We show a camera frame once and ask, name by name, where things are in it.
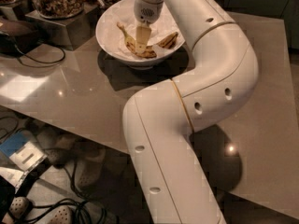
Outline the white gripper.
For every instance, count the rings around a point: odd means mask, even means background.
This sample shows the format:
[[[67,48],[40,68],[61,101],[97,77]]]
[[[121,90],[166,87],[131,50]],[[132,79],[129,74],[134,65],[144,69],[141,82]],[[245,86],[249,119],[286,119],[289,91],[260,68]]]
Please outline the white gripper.
[[[142,23],[153,24],[161,14],[164,0],[135,0],[135,18]],[[135,51],[145,51],[150,40],[151,28],[147,24],[138,24],[135,31]]]

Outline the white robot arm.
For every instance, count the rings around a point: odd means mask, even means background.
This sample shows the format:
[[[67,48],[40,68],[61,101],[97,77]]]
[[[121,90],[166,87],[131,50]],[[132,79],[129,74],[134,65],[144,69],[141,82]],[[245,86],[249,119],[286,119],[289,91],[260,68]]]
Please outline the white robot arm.
[[[133,95],[123,131],[154,224],[226,224],[192,149],[192,133],[228,118],[258,79],[255,52],[214,0],[135,0],[139,21],[166,6],[192,53],[194,68]]]

